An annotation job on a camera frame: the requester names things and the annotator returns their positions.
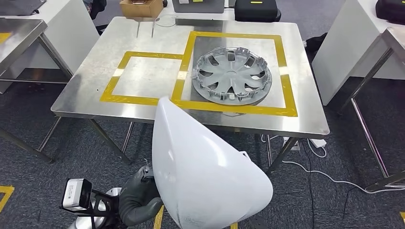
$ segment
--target cardboard box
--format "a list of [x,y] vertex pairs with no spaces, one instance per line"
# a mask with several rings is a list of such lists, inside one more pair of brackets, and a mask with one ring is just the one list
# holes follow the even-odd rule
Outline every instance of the cardboard box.
[[122,14],[128,18],[157,18],[163,9],[162,0],[145,0],[143,4],[133,4],[132,0],[122,0]]

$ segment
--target yellow tape square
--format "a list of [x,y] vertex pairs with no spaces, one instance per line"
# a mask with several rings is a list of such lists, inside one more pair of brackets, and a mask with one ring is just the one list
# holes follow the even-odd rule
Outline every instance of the yellow tape square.
[[0,32],[0,44],[5,42],[11,36],[10,32]]
[[0,200],[0,212],[3,210],[13,191],[13,186],[0,186],[0,193],[4,193],[3,198]]
[[[267,106],[232,106],[221,105],[212,102],[200,101],[185,101],[181,100],[185,79],[187,76],[192,51],[197,36],[201,37],[220,37],[220,38],[246,38],[246,39],[269,39],[273,40],[276,46],[276,55],[278,67],[283,69],[281,78],[281,86],[283,89],[283,96],[285,101],[284,107],[267,107]],[[297,109],[295,105],[294,95],[291,88],[289,75],[286,72],[287,60],[284,53],[284,47],[281,36],[279,35],[265,35],[265,34],[243,34],[243,33],[222,33],[222,32],[190,32],[184,54],[169,54],[169,53],[153,53],[153,52],[126,52],[121,62],[119,63],[113,77],[107,84],[103,94],[100,97],[101,102],[114,102],[114,103],[128,103],[128,104],[142,104],[142,105],[157,105],[159,98],[138,97],[138,96],[124,96],[113,95],[112,92],[117,85],[117,82],[122,75],[129,59],[132,56],[147,57],[147,58],[165,58],[165,59],[178,59],[181,60],[179,73],[171,96],[171,101],[182,109],[204,110],[204,111],[217,111],[217,112],[234,112],[244,114],[260,114],[260,115],[279,115],[296,117]]]

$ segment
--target gray case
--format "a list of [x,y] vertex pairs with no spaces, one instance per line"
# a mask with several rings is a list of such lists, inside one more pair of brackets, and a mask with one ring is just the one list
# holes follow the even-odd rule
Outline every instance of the gray case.
[[225,0],[188,0],[188,4],[180,4],[187,0],[173,0],[174,11],[177,13],[223,13]]
[[0,0],[0,15],[29,16],[45,2],[46,0]]

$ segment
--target white cable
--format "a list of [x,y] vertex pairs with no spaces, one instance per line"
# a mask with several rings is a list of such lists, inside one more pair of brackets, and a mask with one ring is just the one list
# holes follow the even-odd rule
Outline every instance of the white cable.
[[320,157],[320,158],[324,158],[324,157],[326,157],[326,149],[325,149],[325,148],[321,147],[321,148],[323,149],[323,151],[325,152],[325,155],[320,156],[320,155],[318,155],[317,153],[315,153],[315,151],[312,149],[312,147],[311,147],[311,143],[309,142],[309,139],[307,139],[307,141],[308,141],[309,148],[310,148],[310,149],[311,149],[311,151],[312,151],[312,152],[315,154],[315,156]]
[[[263,137],[264,137],[265,135],[260,135],[260,140],[262,140],[262,142],[266,142],[265,140],[263,140]],[[271,137],[270,138],[270,140],[272,140],[273,138],[276,138],[276,137],[279,137],[278,135],[276,135],[276,136],[273,136],[273,137]]]
[[323,172],[320,172],[320,171],[317,171],[317,170],[308,171],[308,170],[305,169],[304,166],[302,166],[301,164],[298,164],[297,162],[293,162],[293,161],[283,161],[283,162],[284,162],[284,163],[287,163],[287,164],[295,164],[295,165],[301,167],[301,168],[302,168],[305,172],[307,172],[307,173],[320,173],[320,174],[322,174],[322,175],[325,175],[326,177],[328,177],[331,181],[333,181],[333,182],[335,182],[335,183],[346,183],[346,184],[349,184],[349,185],[356,186],[356,187],[358,187],[361,191],[363,191],[363,192],[365,192],[365,193],[368,193],[368,194],[374,194],[374,193],[379,193],[379,192],[387,192],[387,191],[401,191],[401,190],[405,190],[405,188],[398,188],[398,189],[384,189],[384,190],[378,190],[378,191],[374,191],[374,192],[369,192],[369,191],[363,189],[362,187],[358,186],[357,184],[351,183],[351,182],[349,182],[349,181],[334,180],[333,178],[331,178],[331,177],[330,177],[328,174],[326,174],[326,173],[323,173]]

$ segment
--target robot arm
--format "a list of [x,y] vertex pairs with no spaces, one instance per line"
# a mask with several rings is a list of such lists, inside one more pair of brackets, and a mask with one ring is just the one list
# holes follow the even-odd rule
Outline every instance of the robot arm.
[[122,188],[107,193],[93,190],[84,178],[68,179],[61,209],[78,216],[68,229],[117,229],[153,218],[162,205],[153,170],[143,166]]
[[162,205],[153,171],[147,166],[130,178],[119,194],[119,216],[127,226],[134,226],[155,217]]

